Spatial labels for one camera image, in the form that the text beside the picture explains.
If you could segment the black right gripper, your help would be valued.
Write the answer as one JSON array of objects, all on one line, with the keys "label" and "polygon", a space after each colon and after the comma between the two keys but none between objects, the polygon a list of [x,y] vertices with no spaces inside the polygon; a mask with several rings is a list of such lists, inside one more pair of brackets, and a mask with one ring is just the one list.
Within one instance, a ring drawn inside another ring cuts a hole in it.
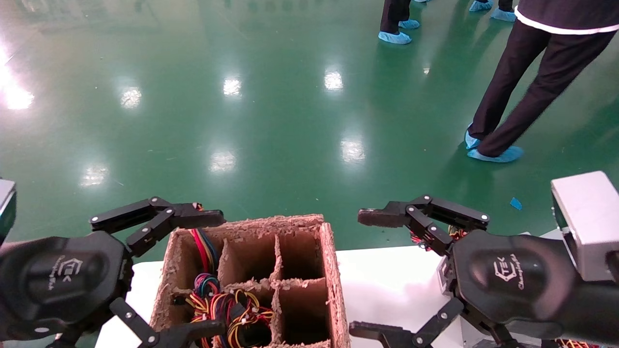
[{"label": "black right gripper", "polygon": [[[471,232],[457,242],[436,221]],[[562,334],[560,314],[579,279],[560,240],[530,235],[497,236],[485,232],[489,216],[429,195],[389,201],[382,209],[358,211],[365,226],[409,229],[426,249],[451,253],[455,294],[420,330],[353,321],[349,334],[378,341],[383,348],[430,348],[465,309],[474,326],[498,325],[519,334]]]}]

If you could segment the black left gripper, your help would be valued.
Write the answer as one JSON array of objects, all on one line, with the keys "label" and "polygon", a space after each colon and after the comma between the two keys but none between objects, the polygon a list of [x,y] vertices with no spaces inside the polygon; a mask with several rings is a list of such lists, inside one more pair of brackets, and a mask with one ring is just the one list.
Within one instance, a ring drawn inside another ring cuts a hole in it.
[{"label": "black left gripper", "polygon": [[[2,341],[33,341],[54,334],[80,337],[117,316],[140,348],[188,348],[226,333],[223,321],[188,322],[155,331],[125,300],[133,257],[144,255],[177,228],[217,227],[223,211],[199,203],[152,197],[90,218],[93,232],[50,236],[1,247]],[[125,246],[111,234],[139,226]]]}]

